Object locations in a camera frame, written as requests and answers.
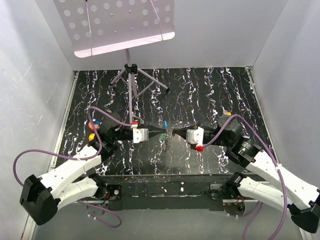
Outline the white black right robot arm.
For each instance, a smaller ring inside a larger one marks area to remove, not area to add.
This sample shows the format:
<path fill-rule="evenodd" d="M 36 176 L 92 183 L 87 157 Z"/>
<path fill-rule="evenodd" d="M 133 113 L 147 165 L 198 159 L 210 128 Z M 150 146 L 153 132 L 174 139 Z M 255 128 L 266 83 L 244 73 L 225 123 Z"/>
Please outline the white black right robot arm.
<path fill-rule="evenodd" d="M 232 199 L 249 197 L 284 214 L 306 232 L 315 234 L 320 226 L 320 189 L 291 173 L 281 164 L 257 135 L 256 143 L 242 135 L 241 116 L 223 115 L 216 128 L 193 125 L 176 128 L 173 134 L 182 137 L 192 149 L 202 152 L 211 145 L 226 147 L 225 154 L 233 163 L 262 177 L 269 184 L 254 181 L 235 173 L 225 184 Z"/>

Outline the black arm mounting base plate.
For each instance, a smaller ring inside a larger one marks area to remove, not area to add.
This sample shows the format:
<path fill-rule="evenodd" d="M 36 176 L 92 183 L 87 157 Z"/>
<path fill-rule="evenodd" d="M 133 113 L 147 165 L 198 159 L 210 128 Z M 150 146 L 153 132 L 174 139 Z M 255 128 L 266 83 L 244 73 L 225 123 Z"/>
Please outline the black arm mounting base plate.
<path fill-rule="evenodd" d="M 255 201 L 229 195 L 224 190 L 231 174 L 105 175 L 105 189 L 91 204 L 111 211 L 207 209 L 230 215 L 247 213 Z"/>

